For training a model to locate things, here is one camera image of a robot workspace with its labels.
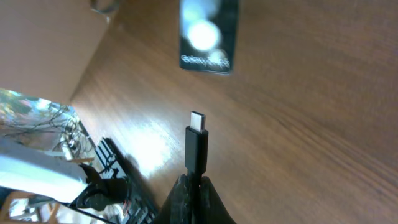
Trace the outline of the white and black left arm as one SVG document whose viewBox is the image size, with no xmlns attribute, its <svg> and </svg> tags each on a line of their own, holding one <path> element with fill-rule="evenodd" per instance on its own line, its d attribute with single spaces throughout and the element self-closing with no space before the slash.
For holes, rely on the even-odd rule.
<svg viewBox="0 0 398 224">
<path fill-rule="evenodd" d="M 125 178 L 104 179 L 92 166 L 57 159 L 8 138 L 1 138 L 1 187 L 97 211 L 127 201 L 131 191 Z"/>
</svg>

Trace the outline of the black Galaxy flip phone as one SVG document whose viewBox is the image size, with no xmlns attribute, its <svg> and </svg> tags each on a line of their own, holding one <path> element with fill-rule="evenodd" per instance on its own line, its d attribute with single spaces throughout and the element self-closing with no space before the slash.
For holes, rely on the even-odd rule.
<svg viewBox="0 0 398 224">
<path fill-rule="evenodd" d="M 228 75 L 233 71 L 238 0 L 181 0 L 179 65 Z"/>
</svg>

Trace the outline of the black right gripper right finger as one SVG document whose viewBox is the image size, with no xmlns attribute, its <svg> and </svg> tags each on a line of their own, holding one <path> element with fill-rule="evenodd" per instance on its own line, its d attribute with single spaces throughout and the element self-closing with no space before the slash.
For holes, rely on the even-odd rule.
<svg viewBox="0 0 398 224">
<path fill-rule="evenodd" d="M 200 199 L 200 223 L 236 224 L 209 177 L 202 177 L 201 179 Z"/>
</svg>

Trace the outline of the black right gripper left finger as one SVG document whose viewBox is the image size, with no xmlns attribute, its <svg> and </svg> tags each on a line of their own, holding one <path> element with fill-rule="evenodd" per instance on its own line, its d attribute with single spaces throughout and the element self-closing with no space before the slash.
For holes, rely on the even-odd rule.
<svg viewBox="0 0 398 224">
<path fill-rule="evenodd" d="M 192 222 L 192 200 L 188 177 L 180 175 L 174 183 L 153 224 L 189 224 Z"/>
</svg>

